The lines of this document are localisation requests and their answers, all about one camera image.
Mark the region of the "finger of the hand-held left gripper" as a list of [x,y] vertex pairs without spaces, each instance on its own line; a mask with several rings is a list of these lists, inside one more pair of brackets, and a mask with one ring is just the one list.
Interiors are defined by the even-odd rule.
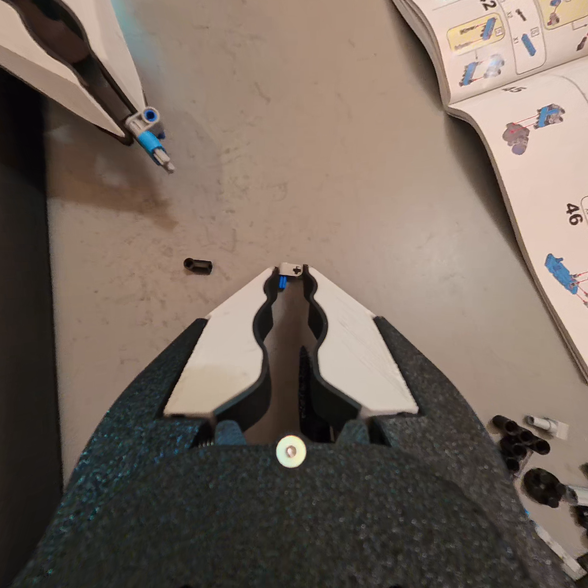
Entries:
[[1,3],[1,68],[131,145],[134,114],[60,2]]
[[146,107],[143,87],[111,1],[60,1],[131,111]]

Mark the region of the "grey connector with blue pin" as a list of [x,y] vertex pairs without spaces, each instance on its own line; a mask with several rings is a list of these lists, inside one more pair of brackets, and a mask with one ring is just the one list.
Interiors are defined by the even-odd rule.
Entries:
[[279,265],[278,290],[283,292],[290,281],[300,279],[303,275],[303,264],[282,262]]
[[125,126],[136,139],[146,131],[154,134],[160,141],[165,139],[165,129],[161,122],[160,113],[154,107],[145,107],[130,115],[125,121]]

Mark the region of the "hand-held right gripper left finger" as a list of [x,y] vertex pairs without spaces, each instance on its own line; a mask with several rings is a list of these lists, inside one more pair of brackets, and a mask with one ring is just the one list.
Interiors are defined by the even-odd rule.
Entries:
[[164,416],[233,420],[242,431],[261,420],[271,398],[264,341],[279,281],[278,269],[267,268],[209,313]]

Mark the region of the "pile of building pieces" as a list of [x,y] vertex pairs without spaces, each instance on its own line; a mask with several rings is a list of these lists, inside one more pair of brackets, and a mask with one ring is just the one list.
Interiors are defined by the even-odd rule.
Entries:
[[[501,434],[498,448],[504,464],[513,480],[522,480],[525,494],[535,503],[552,509],[561,503],[569,505],[577,524],[587,532],[587,487],[564,484],[555,474],[540,467],[527,468],[534,455],[550,453],[550,443],[506,416],[496,415],[491,423]],[[538,537],[559,558],[568,577],[577,587],[587,587],[587,554],[573,558],[543,526],[534,520],[531,523]]]

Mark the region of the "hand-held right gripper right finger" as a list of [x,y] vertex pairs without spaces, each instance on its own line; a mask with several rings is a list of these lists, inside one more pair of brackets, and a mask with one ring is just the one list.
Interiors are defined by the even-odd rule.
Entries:
[[336,431],[350,420],[416,415],[419,406],[376,315],[311,266],[303,269],[311,353],[311,404]]

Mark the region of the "dark perforated panel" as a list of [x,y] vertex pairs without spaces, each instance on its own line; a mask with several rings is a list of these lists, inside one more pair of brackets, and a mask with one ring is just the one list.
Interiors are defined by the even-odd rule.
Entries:
[[43,106],[1,70],[1,587],[62,493]]

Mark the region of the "grey desk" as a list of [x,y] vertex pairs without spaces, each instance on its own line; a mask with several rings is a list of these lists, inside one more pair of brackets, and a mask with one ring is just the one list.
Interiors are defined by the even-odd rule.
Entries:
[[[262,270],[307,263],[384,316],[486,427],[569,425],[534,455],[587,486],[587,386],[521,256],[481,140],[445,114],[387,1],[114,1],[169,175],[45,110],[63,481],[114,400]],[[212,261],[208,276],[186,258]]]

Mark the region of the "instruction booklet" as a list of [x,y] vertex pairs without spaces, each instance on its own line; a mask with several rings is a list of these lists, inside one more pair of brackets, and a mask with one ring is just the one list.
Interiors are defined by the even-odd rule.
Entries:
[[445,111],[489,155],[518,246],[587,379],[587,1],[393,1]]

